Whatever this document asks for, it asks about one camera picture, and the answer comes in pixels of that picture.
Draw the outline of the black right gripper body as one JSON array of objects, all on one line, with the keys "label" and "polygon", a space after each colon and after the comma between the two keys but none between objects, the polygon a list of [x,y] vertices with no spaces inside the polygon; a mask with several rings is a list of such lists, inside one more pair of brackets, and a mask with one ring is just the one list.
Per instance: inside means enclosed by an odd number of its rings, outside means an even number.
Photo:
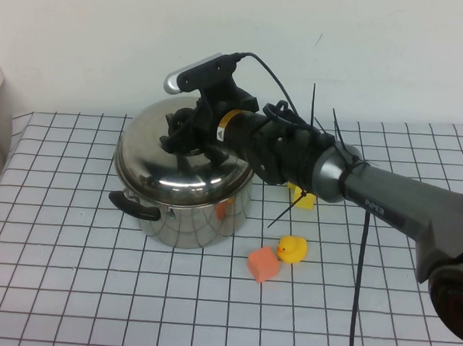
[{"label": "black right gripper body", "polygon": [[239,88],[232,76],[198,85],[201,97],[192,120],[192,132],[201,147],[214,146],[218,123],[232,109],[257,112],[258,100]]}]

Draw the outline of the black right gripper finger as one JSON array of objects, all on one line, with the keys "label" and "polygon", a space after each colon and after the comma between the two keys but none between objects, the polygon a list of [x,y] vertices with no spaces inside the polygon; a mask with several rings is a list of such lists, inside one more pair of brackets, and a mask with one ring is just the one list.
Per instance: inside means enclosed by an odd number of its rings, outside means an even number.
[{"label": "black right gripper finger", "polygon": [[166,115],[168,125],[167,133],[169,136],[188,137],[193,135],[192,120],[194,109],[180,108],[174,113]]},{"label": "black right gripper finger", "polygon": [[202,153],[213,166],[219,166],[228,160],[227,153],[207,141],[203,143]]}]

